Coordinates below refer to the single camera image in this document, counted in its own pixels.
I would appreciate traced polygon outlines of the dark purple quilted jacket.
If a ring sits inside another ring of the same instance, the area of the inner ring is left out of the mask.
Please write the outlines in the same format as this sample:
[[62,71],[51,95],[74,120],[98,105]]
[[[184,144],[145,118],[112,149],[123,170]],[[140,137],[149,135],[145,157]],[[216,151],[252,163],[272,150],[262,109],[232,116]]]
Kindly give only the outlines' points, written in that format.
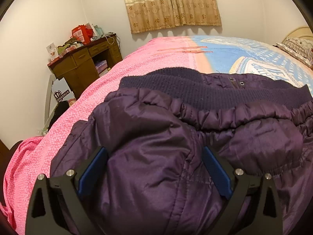
[[126,76],[77,121],[50,166],[58,177],[102,146],[107,172],[87,202],[107,234],[204,234],[225,202],[202,161],[214,149],[271,174],[289,234],[312,206],[312,96],[255,74],[166,68]]

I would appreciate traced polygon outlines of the pink and blue bedspread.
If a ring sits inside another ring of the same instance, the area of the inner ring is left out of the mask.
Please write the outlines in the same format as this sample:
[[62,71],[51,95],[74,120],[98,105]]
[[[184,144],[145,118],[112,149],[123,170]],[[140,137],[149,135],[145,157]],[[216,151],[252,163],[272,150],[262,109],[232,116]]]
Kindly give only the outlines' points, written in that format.
[[25,233],[29,199],[40,173],[50,163],[78,120],[86,120],[125,76],[139,76],[167,67],[186,67],[202,73],[252,73],[285,80],[296,87],[312,87],[312,70],[269,44],[236,37],[160,37],[149,41],[112,71],[92,83],[52,126],[46,136],[24,140],[4,174],[1,212],[18,234]]

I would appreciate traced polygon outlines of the black bag on floor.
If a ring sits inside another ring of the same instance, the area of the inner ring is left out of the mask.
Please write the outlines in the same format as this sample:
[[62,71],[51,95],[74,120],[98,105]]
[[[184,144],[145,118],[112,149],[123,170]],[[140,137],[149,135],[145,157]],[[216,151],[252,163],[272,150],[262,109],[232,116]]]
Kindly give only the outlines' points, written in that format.
[[48,130],[51,129],[53,124],[69,109],[69,103],[68,101],[61,101],[58,103],[54,115],[52,116],[52,119],[49,123]]

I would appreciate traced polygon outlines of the white printed paper bag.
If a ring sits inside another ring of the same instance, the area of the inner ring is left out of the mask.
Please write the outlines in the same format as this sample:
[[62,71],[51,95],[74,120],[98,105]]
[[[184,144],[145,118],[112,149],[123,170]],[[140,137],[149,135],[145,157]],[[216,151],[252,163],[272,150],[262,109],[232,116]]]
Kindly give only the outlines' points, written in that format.
[[53,82],[51,92],[57,102],[71,101],[75,99],[74,93],[71,91],[67,81],[64,78],[61,80],[56,79]]

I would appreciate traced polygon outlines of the brown wooden desk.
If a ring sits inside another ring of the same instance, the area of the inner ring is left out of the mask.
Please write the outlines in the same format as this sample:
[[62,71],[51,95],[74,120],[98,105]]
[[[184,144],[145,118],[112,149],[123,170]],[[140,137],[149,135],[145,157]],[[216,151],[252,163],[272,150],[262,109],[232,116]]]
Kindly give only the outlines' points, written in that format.
[[56,79],[64,78],[67,81],[78,99],[84,90],[100,77],[96,69],[96,63],[100,61],[106,61],[110,69],[122,61],[119,37],[115,33],[65,54],[51,62],[48,67]]

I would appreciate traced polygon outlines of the stacked books in desk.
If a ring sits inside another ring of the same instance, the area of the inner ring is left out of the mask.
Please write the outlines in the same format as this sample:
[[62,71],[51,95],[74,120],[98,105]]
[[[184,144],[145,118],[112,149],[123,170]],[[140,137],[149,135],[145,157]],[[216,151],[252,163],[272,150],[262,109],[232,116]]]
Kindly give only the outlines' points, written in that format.
[[99,61],[99,62],[95,63],[95,68],[97,70],[97,73],[101,74],[102,72],[104,72],[108,68],[107,61],[103,60],[103,61]]

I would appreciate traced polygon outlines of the white greeting card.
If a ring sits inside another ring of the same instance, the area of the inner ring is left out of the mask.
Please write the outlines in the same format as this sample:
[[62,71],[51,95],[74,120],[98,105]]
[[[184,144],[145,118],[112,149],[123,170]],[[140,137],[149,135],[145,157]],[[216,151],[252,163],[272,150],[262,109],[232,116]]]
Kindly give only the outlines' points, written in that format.
[[47,49],[47,52],[49,53],[49,57],[51,61],[55,60],[59,56],[58,50],[54,43],[51,43],[50,45],[48,45],[46,49]]

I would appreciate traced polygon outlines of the grey patterned pillow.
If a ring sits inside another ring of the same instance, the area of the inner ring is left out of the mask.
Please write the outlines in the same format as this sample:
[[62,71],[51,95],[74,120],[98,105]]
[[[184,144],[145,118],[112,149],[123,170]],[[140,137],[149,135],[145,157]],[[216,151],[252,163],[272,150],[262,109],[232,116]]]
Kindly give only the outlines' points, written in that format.
[[312,70],[312,40],[287,37],[276,45]]

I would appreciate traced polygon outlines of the red gift bag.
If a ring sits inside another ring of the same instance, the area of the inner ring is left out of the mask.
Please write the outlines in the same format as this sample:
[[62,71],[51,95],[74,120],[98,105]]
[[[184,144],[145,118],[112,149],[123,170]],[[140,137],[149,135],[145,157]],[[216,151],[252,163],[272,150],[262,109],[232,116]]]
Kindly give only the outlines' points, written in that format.
[[91,42],[91,38],[93,38],[93,30],[85,25],[78,25],[72,29],[72,37],[76,38],[82,44],[87,45]]

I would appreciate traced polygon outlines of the cream wooden headboard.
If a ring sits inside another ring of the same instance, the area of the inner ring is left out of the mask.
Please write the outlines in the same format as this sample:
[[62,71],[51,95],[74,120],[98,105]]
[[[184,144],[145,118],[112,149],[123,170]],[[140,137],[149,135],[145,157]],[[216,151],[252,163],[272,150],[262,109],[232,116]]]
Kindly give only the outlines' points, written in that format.
[[298,27],[287,34],[283,41],[285,41],[287,38],[299,38],[313,41],[313,34],[310,27]]

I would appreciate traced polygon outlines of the beige patterned window curtain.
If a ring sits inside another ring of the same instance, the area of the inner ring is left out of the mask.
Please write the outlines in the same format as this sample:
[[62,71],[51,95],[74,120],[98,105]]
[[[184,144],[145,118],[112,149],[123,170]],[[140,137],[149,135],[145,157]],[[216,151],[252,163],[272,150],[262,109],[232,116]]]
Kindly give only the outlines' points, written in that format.
[[222,26],[216,0],[124,0],[132,34],[184,25]]

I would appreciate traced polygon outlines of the grey folded frame against wall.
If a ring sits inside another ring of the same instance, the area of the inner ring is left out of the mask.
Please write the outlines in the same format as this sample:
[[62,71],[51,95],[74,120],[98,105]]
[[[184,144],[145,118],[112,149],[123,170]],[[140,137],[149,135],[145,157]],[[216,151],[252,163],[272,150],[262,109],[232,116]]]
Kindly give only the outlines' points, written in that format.
[[52,85],[56,81],[56,77],[54,74],[51,74],[48,80],[48,86],[47,86],[47,93],[46,93],[46,102],[45,102],[45,112],[44,112],[44,122],[45,122],[45,128],[49,127],[49,124],[54,116],[55,108],[51,107],[51,101],[54,98],[52,96]]

